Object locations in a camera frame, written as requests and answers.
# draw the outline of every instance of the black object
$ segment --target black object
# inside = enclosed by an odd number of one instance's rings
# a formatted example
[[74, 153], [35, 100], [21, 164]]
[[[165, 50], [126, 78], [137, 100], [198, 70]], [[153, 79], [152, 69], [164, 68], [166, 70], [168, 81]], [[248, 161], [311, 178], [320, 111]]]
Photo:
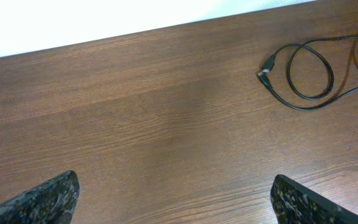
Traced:
[[79, 194], [77, 175], [66, 171], [0, 204], [0, 223], [69, 224]]
[[358, 223], [358, 215], [284, 175], [277, 175], [270, 191], [279, 224]]
[[[269, 78], [267, 77], [268, 72], [270, 72], [271, 70], [273, 70], [274, 67], [274, 60], [276, 58], [276, 55], [283, 50], [284, 48], [287, 47], [296, 47], [295, 51], [292, 53], [288, 63], [287, 63], [287, 80], [288, 80], [288, 84], [290, 85], [292, 91], [294, 91], [295, 94], [297, 94], [299, 97], [306, 99], [306, 100], [320, 100], [322, 98], [324, 98], [325, 96], [327, 96], [331, 90], [333, 89], [334, 86], [334, 72], [330, 66], [330, 64], [328, 63], [328, 61], [317, 51], [315, 51], [314, 49], [312, 49], [311, 47], [307, 46], [310, 43], [313, 42], [320, 42], [320, 41], [334, 41], [334, 40], [357, 40], [358, 36], [343, 36], [343, 37], [330, 37], [330, 38], [320, 38], [320, 39], [314, 39], [314, 40], [309, 40], [303, 44], [288, 44], [285, 45], [281, 48], [279, 48], [278, 50], [276, 50], [276, 52], [274, 52], [274, 54], [272, 54], [264, 63], [263, 67], [262, 67], [262, 71], [258, 73], [259, 75], [259, 80], [265, 85], [265, 87], [271, 92], [271, 94], [276, 97], [276, 99], [278, 99], [281, 103], [283, 103], [286, 106], [289, 106], [293, 109], [296, 110], [300, 110], [300, 111], [312, 111], [312, 110], [317, 110], [320, 109], [324, 106], [327, 106], [328, 104], [331, 104], [333, 102], [335, 102], [336, 100], [342, 98], [343, 96], [349, 95], [351, 93], [353, 93], [354, 91], [358, 90], [358, 87], [353, 88], [337, 97], [334, 98], [330, 98], [327, 101], [325, 101], [324, 103], [321, 103], [317, 106], [312, 106], [312, 107], [299, 107], [299, 106], [295, 106], [287, 101], [285, 101], [283, 98], [281, 98], [277, 92], [273, 89], [273, 86], [270, 84], [269, 82]], [[316, 95], [316, 96], [305, 96], [304, 94], [300, 93], [294, 86], [294, 84], [292, 83], [291, 80], [291, 65], [292, 65], [292, 61], [295, 58], [295, 55], [298, 53], [298, 51], [300, 49], [306, 49], [309, 50], [312, 54], [314, 54], [315, 56], [317, 56], [323, 63], [324, 66], [327, 69], [328, 75], [329, 75], [329, 80], [328, 80], [328, 86], [327, 88], [320, 94]]]

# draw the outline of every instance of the white background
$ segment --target white background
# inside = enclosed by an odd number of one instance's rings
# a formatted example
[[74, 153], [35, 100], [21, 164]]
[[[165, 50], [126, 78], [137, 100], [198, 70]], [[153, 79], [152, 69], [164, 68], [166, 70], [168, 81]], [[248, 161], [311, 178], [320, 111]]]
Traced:
[[0, 0], [0, 57], [310, 0]]

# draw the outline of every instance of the brown wooden surface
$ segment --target brown wooden surface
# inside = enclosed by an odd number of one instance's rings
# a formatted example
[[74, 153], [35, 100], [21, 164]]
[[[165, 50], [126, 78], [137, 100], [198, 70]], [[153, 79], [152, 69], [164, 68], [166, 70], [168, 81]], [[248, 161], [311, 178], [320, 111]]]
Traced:
[[[305, 113], [255, 75], [283, 44], [349, 34], [358, 0], [0, 58], [0, 203], [72, 169], [73, 223], [275, 223], [269, 190], [285, 174], [358, 214], [358, 92]], [[335, 91], [358, 85], [358, 42], [313, 47], [332, 64]], [[288, 54], [272, 84], [293, 103], [317, 103], [290, 91]], [[305, 93], [326, 85], [305, 52], [293, 72]]]

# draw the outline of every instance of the power cord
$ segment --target power cord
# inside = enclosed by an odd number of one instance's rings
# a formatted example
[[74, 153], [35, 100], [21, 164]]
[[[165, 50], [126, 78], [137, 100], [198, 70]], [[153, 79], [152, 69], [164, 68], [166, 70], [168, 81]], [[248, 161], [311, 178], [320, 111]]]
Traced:
[[[311, 47], [307, 46], [310, 43], [313, 42], [320, 42], [320, 41], [334, 41], [334, 40], [358, 40], [358, 36], [343, 36], [343, 37], [330, 37], [330, 38], [320, 38], [320, 39], [314, 39], [314, 40], [309, 40], [303, 44], [288, 44], [285, 45], [283, 47], [280, 47], [278, 50], [276, 50], [276, 52], [274, 52], [274, 54], [272, 54], [264, 63], [264, 65], [262, 66], [262, 71], [258, 73], [259, 76], [259, 80], [265, 85], [265, 87], [271, 92], [271, 94], [276, 97], [276, 99], [278, 99], [281, 103], [283, 103], [285, 106], [289, 106], [290, 108], [296, 109], [296, 110], [300, 110], [300, 111], [313, 111], [313, 110], [317, 110], [320, 108], [323, 108], [335, 101], [337, 101], [338, 99], [347, 96], [355, 91], [358, 90], [358, 87], [353, 88], [335, 98], [331, 98], [327, 101], [325, 101], [324, 103], [321, 103], [319, 105], [316, 106], [311, 106], [311, 107], [299, 107], [299, 106], [295, 106], [287, 101], [285, 101], [283, 98], [281, 98], [277, 92], [273, 89], [273, 86], [270, 84], [269, 78], [267, 77], [268, 72], [273, 70], [274, 67], [274, 61], [276, 59], [276, 55], [283, 49], [287, 48], [287, 47], [296, 47], [295, 51], [292, 53], [290, 60], [287, 63], [287, 80], [288, 80], [288, 84], [290, 85], [292, 91], [294, 91], [295, 94], [297, 94], [299, 97], [306, 99], [306, 100], [320, 100], [322, 98], [324, 98], [325, 96], [327, 96], [331, 90], [333, 90], [333, 86], [334, 86], [334, 72], [330, 66], [330, 64], [328, 63], [328, 61], [317, 51], [315, 51], [314, 49], [312, 49]], [[314, 54], [315, 56], [317, 56], [323, 63], [324, 66], [326, 67], [327, 71], [328, 71], [328, 75], [329, 75], [329, 80], [328, 80], [328, 87], [327, 89], [325, 89], [322, 93], [316, 95], [316, 96], [305, 96], [304, 94], [300, 93], [294, 86], [294, 84], [292, 83], [291, 80], [291, 65], [292, 65], [292, 61], [295, 58], [295, 55], [299, 52], [300, 49], [306, 49], [309, 50], [312, 54]]]

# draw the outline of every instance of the wood grain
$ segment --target wood grain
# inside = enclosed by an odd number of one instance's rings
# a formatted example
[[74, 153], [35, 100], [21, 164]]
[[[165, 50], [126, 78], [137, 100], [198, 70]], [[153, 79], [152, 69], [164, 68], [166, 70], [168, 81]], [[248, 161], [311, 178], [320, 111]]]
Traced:
[[[358, 0], [0, 58], [0, 203], [73, 169], [73, 223], [275, 223], [269, 190], [285, 174], [358, 214], [358, 92], [305, 113], [256, 77], [283, 44], [349, 34]], [[334, 91], [358, 85], [358, 42], [313, 47], [333, 66]], [[275, 89], [319, 103], [290, 91], [288, 54], [269, 74]], [[305, 52], [293, 73], [307, 94], [326, 85]]]

